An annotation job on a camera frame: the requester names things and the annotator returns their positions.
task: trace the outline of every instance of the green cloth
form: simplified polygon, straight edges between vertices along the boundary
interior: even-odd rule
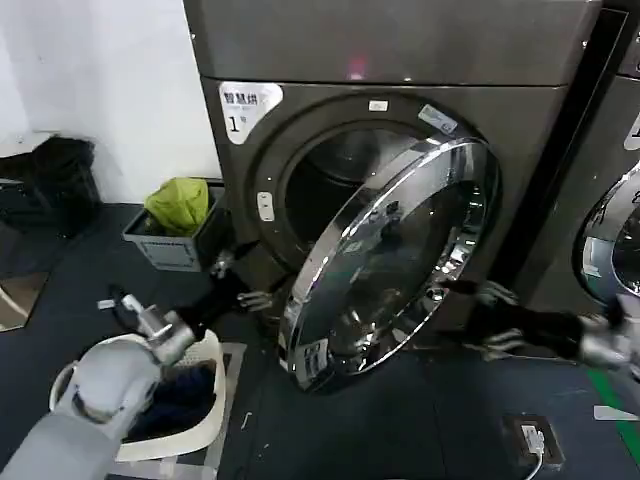
[[[198,178],[172,178],[147,197],[144,208],[168,233],[191,236],[209,211],[207,182]]]

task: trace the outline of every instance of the washing machine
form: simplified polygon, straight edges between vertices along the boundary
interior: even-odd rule
[[[186,0],[237,242],[304,389],[472,305],[600,9],[587,0]]]
[[[617,294],[640,295],[640,30],[612,50],[600,98],[514,290],[538,310],[598,313]]]

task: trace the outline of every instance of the white wall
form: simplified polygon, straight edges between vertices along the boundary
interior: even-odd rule
[[[9,52],[0,31],[0,139],[28,128],[27,114],[18,91]]]
[[[31,128],[92,138],[104,201],[220,177],[181,0],[2,0],[0,28]]]

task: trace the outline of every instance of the sticker with chinese text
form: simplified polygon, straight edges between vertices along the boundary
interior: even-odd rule
[[[307,378],[316,377],[329,364],[328,347],[326,338],[298,347],[295,353],[296,373],[306,374]]]
[[[218,89],[227,136],[242,145],[264,116],[283,98],[277,83],[222,82]]]
[[[451,134],[458,126],[458,122],[453,118],[448,117],[440,110],[429,104],[425,105],[422,110],[420,110],[418,118],[423,122],[427,122],[432,127],[437,128],[446,135]]]

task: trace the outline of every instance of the electrical outlet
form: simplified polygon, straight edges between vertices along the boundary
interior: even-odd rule
[[[531,453],[544,453],[544,434],[535,425],[522,425],[522,434]]]
[[[558,444],[558,439],[554,435],[553,429],[549,421],[541,416],[534,414],[506,415],[503,417],[505,431],[508,441],[513,445],[513,453],[516,455],[518,463],[521,465],[531,465],[535,462],[536,455],[532,447],[527,441],[525,432],[542,433],[540,437],[544,444],[544,463],[545,465],[560,466],[564,463],[565,458]]]

